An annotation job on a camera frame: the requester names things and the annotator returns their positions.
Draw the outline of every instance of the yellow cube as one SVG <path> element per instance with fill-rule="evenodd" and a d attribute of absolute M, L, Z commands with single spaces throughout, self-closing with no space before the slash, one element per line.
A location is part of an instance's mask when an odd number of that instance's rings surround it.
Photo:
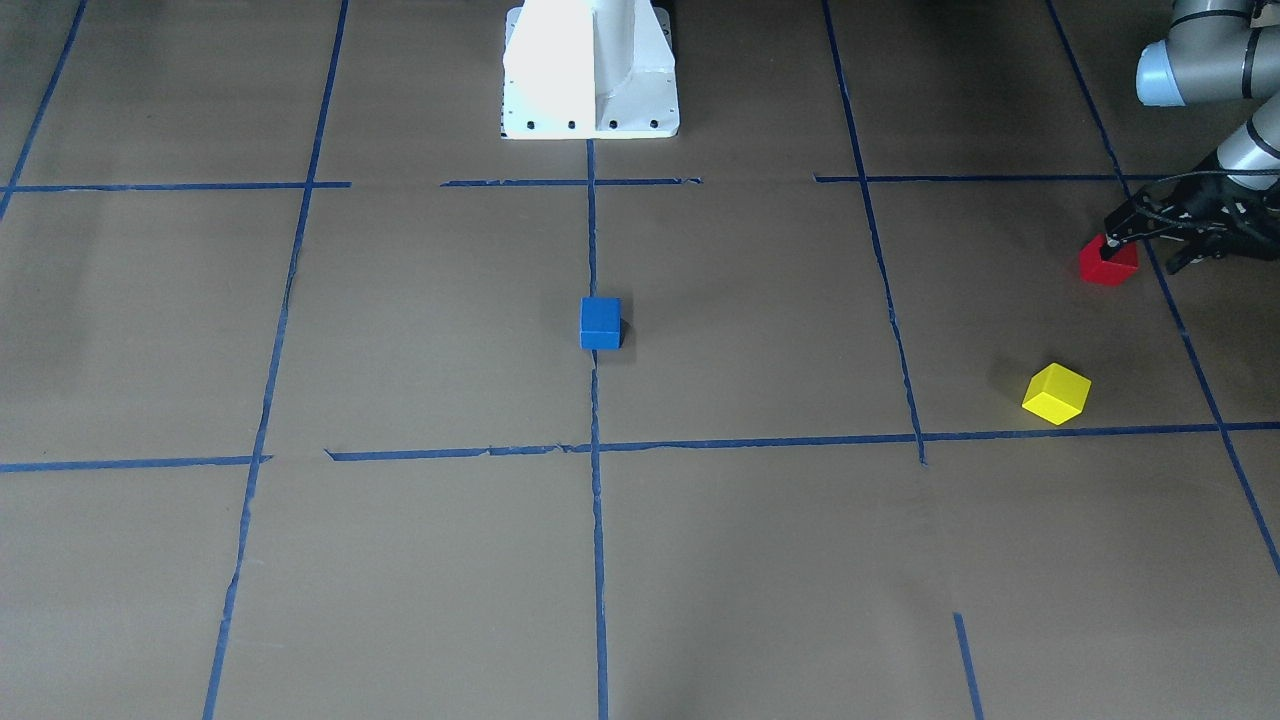
<path fill-rule="evenodd" d="M 1032 378 L 1023 407 L 1061 425 L 1084 411 L 1084 400 L 1089 397 L 1092 384 L 1089 378 L 1052 363 Z"/>

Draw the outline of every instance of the cube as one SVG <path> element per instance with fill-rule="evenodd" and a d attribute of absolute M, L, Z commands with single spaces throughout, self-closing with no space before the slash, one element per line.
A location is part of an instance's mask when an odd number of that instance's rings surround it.
<path fill-rule="evenodd" d="M 1138 272 L 1138 245 L 1125 245 L 1110 260 L 1102 259 L 1107 237 L 1098 233 L 1080 251 L 1080 278 L 1098 284 L 1117 286 Z"/>
<path fill-rule="evenodd" d="M 579 313 L 579 345 L 582 350 L 622 347 L 622 300 L 584 297 Z"/>
<path fill-rule="evenodd" d="M 1061 425 L 1084 411 L 1092 384 L 1089 378 L 1052 363 L 1032 378 L 1023 407 Z"/>

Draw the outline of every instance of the gray floor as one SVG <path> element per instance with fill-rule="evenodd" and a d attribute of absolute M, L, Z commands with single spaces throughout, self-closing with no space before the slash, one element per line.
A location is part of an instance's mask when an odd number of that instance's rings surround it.
<path fill-rule="evenodd" d="M 594 146 L 512 4 L 0 1 L 0 717 L 1280 716 L 1280 268 L 1073 270 L 1167 3 L 678 0 Z"/>

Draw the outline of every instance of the blue cube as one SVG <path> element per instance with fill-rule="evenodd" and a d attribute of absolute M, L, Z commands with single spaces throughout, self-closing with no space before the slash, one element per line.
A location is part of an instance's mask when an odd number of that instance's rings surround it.
<path fill-rule="evenodd" d="M 622 300 L 617 297 L 584 297 L 577 332 L 582 350 L 617 350 L 622 347 Z"/>

